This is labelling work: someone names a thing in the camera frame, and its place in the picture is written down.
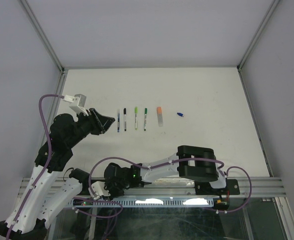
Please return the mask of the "blue capped pen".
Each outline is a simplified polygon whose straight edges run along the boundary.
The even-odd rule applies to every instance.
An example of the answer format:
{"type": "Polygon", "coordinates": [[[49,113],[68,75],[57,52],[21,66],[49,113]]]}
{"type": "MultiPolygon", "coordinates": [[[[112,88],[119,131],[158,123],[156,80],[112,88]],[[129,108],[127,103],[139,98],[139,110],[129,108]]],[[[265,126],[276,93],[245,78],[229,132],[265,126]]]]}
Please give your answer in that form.
{"type": "Polygon", "coordinates": [[[120,109],[117,110],[117,132],[120,133],[120,109]]]}

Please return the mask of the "silver pen lime end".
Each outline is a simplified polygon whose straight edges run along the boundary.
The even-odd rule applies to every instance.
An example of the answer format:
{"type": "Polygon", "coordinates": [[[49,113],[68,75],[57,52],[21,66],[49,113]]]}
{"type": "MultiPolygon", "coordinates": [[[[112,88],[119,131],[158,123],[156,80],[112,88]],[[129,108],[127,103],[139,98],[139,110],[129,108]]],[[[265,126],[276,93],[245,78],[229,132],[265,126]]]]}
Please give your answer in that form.
{"type": "Polygon", "coordinates": [[[135,124],[134,124],[134,127],[135,127],[135,130],[137,130],[138,129],[138,107],[137,106],[134,109],[134,113],[135,113],[135,124]]]}

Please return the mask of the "white pen green end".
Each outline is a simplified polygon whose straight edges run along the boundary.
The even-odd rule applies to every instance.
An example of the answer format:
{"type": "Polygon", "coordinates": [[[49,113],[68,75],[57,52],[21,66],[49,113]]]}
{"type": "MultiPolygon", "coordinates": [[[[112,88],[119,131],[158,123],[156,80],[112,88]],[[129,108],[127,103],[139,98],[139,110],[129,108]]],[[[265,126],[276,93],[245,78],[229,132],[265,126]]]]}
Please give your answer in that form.
{"type": "Polygon", "coordinates": [[[147,125],[147,112],[148,112],[148,109],[145,108],[144,109],[144,126],[143,126],[144,132],[146,131],[146,125],[147,125]]]}

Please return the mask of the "orange capped grey highlighter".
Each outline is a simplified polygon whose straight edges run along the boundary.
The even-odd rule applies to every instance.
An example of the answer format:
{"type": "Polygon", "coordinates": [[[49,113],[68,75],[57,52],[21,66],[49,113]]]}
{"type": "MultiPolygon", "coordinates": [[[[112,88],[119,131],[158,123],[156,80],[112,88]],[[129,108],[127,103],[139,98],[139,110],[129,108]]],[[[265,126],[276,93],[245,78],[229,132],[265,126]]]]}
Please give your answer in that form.
{"type": "Polygon", "coordinates": [[[163,114],[162,114],[162,108],[159,106],[157,107],[157,119],[158,119],[158,126],[163,126],[163,114]]]}

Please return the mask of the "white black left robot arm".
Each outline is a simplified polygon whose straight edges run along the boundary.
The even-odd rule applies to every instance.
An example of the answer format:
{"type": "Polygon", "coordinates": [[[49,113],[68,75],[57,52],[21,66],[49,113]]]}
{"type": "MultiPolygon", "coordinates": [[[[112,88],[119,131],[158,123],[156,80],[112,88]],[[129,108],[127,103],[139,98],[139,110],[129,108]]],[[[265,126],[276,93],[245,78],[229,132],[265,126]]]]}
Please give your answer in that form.
{"type": "Polygon", "coordinates": [[[35,166],[21,201],[12,214],[0,221],[0,235],[10,240],[42,240],[53,220],[78,194],[90,192],[89,174],[76,169],[50,198],[46,196],[73,156],[72,148],[88,135],[106,133],[115,118],[103,116],[94,108],[80,113],[78,120],[68,113],[59,114],[50,126],[49,141],[38,152],[35,166]]]}

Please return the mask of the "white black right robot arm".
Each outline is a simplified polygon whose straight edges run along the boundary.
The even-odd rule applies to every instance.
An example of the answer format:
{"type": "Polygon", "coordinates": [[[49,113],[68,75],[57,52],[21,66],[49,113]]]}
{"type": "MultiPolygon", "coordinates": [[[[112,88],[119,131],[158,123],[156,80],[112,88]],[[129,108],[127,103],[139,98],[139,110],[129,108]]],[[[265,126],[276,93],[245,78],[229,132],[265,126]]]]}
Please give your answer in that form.
{"type": "Polygon", "coordinates": [[[113,199],[123,196],[125,190],[142,188],[161,178],[178,175],[193,181],[200,194],[219,196],[228,188],[223,166],[213,149],[181,145],[176,153],[159,161],[135,163],[130,167],[110,163],[104,171],[104,190],[113,199]]]}

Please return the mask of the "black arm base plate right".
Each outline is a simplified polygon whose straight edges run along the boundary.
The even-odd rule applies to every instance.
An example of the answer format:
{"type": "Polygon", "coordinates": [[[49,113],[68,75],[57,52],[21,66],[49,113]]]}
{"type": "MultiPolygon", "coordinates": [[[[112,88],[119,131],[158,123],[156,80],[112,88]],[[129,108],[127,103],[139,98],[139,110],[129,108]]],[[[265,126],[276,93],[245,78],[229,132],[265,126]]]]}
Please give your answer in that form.
{"type": "Polygon", "coordinates": [[[236,179],[227,179],[226,187],[218,187],[212,188],[208,182],[195,182],[195,192],[196,195],[204,196],[204,195],[239,195],[240,189],[238,185],[238,181],[236,179]]]}

